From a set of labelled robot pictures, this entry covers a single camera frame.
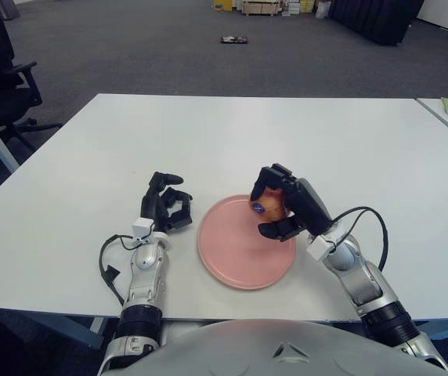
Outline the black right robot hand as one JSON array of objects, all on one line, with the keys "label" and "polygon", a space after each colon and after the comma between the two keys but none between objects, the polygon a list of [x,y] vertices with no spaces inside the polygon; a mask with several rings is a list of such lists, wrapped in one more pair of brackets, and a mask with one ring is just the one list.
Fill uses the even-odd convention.
[{"label": "black right robot hand", "polygon": [[296,178],[281,164],[261,168],[251,191],[253,211],[260,215],[271,213],[259,202],[267,195],[276,199],[275,207],[282,211],[275,219],[264,218],[258,224],[258,231],[266,238],[286,241],[304,230],[318,236],[334,225],[326,206],[309,182]]}]

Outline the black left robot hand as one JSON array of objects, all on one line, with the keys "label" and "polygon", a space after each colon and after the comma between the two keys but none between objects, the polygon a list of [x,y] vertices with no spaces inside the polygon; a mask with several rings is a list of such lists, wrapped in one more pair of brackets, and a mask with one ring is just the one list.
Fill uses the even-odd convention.
[{"label": "black left robot hand", "polygon": [[192,196],[172,186],[184,179],[178,175],[155,172],[143,196],[140,216],[154,221],[154,231],[170,233],[192,223],[190,203]]}]

